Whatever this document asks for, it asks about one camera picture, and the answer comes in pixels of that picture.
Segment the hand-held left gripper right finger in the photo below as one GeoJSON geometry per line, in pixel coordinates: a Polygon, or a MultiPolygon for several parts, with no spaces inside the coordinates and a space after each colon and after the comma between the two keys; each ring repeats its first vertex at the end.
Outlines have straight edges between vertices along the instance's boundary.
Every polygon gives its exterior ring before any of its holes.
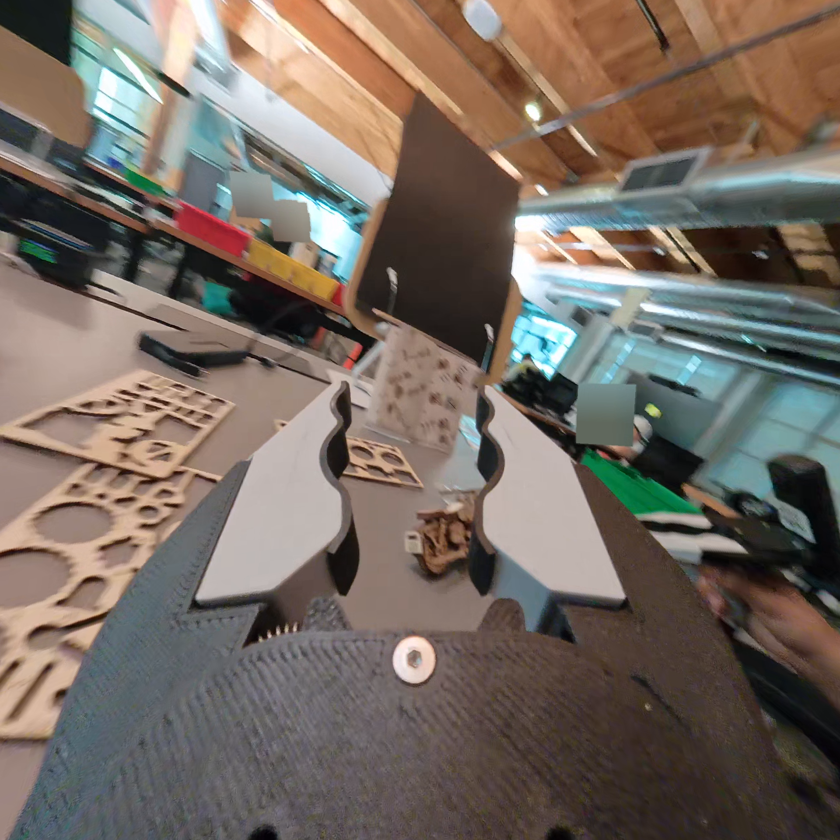
{"type": "Polygon", "coordinates": [[[570,456],[493,387],[478,393],[469,578],[544,632],[564,605],[622,607],[626,594],[570,456]]]}

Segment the wooden puzzle sheet angular cutouts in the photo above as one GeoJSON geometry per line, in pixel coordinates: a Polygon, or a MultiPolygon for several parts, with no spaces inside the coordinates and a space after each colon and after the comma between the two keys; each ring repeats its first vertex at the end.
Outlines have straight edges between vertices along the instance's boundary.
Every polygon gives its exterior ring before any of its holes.
{"type": "Polygon", "coordinates": [[[3,423],[2,438],[163,479],[234,409],[201,387],[139,370],[3,423]]]}

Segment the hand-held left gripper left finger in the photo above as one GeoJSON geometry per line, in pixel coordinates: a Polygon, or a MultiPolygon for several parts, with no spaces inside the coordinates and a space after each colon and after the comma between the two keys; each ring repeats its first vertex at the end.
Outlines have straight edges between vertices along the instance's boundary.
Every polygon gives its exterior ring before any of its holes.
{"type": "Polygon", "coordinates": [[[360,566],[350,494],[347,382],[330,385],[250,457],[196,604],[306,607],[347,595],[360,566]]]}

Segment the green plastic bin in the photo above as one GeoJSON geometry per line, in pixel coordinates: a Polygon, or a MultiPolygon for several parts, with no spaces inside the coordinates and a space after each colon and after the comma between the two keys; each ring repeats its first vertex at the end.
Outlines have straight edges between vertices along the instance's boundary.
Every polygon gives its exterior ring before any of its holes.
{"type": "Polygon", "coordinates": [[[586,449],[581,464],[587,467],[611,491],[624,507],[636,516],[655,513],[699,515],[700,510],[673,491],[643,476],[630,465],[604,458],[586,449]]]}

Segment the person's right hand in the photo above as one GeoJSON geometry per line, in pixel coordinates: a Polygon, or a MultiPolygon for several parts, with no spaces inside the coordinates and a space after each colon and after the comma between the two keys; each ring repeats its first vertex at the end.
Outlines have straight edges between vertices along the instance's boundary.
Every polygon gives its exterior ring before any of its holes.
{"type": "Polygon", "coordinates": [[[838,630],[783,576],[703,564],[696,587],[717,619],[740,627],[838,707],[838,630]]]}

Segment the wooden puzzle sheet small holes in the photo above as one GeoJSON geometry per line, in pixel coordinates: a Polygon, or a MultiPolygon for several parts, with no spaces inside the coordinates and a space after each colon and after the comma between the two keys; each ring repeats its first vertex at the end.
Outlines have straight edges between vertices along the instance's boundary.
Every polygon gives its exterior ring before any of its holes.
{"type": "Polygon", "coordinates": [[[401,449],[389,444],[378,443],[367,438],[344,432],[349,462],[343,470],[343,477],[367,480],[389,487],[405,487],[422,490],[424,483],[410,465],[401,449]]]}

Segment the silver ceiling pipe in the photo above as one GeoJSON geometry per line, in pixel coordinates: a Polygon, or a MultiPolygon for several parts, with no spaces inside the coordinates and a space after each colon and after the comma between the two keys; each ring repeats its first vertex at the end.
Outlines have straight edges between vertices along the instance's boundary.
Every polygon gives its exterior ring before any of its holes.
{"type": "Polygon", "coordinates": [[[630,288],[643,288],[649,290],[652,302],[664,305],[703,304],[720,311],[748,308],[776,321],[811,319],[838,325],[838,290],[569,263],[542,264],[532,277],[553,290],[617,296],[630,288]]]}

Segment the wooden model car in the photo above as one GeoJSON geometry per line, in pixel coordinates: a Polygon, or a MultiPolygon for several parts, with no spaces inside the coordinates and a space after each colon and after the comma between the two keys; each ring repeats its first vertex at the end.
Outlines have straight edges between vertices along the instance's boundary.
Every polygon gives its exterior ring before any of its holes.
{"type": "Polygon", "coordinates": [[[404,533],[405,551],[428,578],[445,575],[466,561],[473,530],[477,491],[455,494],[442,507],[421,510],[404,533]]]}

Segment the flat black device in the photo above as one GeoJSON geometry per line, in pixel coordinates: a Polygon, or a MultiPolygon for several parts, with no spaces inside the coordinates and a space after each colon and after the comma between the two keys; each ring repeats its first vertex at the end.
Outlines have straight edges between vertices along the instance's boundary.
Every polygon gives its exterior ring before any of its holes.
{"type": "Polygon", "coordinates": [[[247,349],[228,346],[200,332],[140,332],[138,348],[143,353],[193,378],[207,371],[236,366],[249,356],[247,349]]]}

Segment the silver air duct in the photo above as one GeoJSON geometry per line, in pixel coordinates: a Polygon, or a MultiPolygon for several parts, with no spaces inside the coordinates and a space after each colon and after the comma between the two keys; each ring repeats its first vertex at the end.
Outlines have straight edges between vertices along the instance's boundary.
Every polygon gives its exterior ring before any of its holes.
{"type": "Polygon", "coordinates": [[[839,151],[808,150],[764,160],[693,166],[681,183],[566,187],[521,202],[519,229],[557,234],[645,228],[758,228],[837,224],[839,151]]]}

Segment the long wooden background table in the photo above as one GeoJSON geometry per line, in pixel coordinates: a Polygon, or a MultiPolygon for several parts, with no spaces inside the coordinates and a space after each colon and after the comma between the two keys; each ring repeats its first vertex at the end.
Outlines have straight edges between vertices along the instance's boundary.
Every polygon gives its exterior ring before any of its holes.
{"type": "Polygon", "coordinates": [[[94,201],[79,194],[70,187],[60,183],[53,175],[47,174],[46,171],[35,169],[30,163],[20,161],[4,152],[2,152],[1,156],[1,166],[2,172],[5,172],[6,174],[12,175],[17,179],[26,181],[30,184],[34,184],[41,189],[60,196],[69,203],[73,203],[79,207],[87,209],[91,214],[104,217],[114,224],[131,230],[135,234],[135,242],[133,243],[133,249],[131,251],[132,259],[130,264],[127,266],[127,274],[124,278],[128,282],[136,281],[137,265],[139,264],[138,260],[140,258],[138,256],[140,241],[150,238],[153,234],[165,235],[183,243],[184,246],[190,250],[190,253],[194,251],[203,252],[215,259],[223,261],[227,265],[235,267],[237,270],[247,273],[253,277],[260,277],[275,287],[282,289],[286,293],[296,298],[308,301],[319,310],[332,312],[336,317],[342,317],[346,320],[349,319],[349,316],[346,314],[343,307],[338,303],[330,299],[320,297],[303,287],[297,286],[295,283],[291,282],[289,278],[282,275],[275,275],[270,270],[266,270],[261,266],[253,264],[243,256],[231,255],[223,251],[221,248],[181,230],[178,226],[165,221],[159,215],[153,215],[152,219],[148,222],[128,216],[125,213],[121,213],[120,211],[113,209],[107,204],[94,201]]]}

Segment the brown cardboard panel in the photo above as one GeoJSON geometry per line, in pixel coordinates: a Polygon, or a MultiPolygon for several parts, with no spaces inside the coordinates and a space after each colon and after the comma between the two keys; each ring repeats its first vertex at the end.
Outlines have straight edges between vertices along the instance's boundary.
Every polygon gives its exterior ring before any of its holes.
{"type": "Polygon", "coordinates": [[[6,28],[1,29],[1,100],[56,139],[81,149],[88,145],[92,121],[76,71],[6,28]]]}

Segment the red plastic bin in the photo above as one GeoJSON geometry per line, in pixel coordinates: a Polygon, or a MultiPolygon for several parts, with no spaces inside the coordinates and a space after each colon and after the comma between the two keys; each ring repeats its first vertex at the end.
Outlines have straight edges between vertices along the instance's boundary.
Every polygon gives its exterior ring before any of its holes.
{"type": "Polygon", "coordinates": [[[173,223],[183,233],[236,257],[246,252],[252,239],[251,234],[243,228],[184,201],[180,201],[173,223]]]}

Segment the yellow plastic bin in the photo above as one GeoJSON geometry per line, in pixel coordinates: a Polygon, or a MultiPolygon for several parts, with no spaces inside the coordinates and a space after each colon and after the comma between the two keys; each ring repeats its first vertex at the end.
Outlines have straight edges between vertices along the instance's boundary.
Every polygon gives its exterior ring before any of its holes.
{"type": "Polygon", "coordinates": [[[258,238],[248,244],[248,263],[324,300],[333,301],[339,282],[281,253],[258,238]]]}

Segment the dark board with wooden rim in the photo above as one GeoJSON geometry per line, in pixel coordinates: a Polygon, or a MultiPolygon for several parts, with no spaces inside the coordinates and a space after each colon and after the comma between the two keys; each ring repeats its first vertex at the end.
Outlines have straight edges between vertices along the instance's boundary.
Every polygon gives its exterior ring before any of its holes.
{"type": "Polygon", "coordinates": [[[373,340],[405,324],[488,372],[501,353],[519,185],[423,93],[390,195],[371,211],[344,314],[373,340]]]}

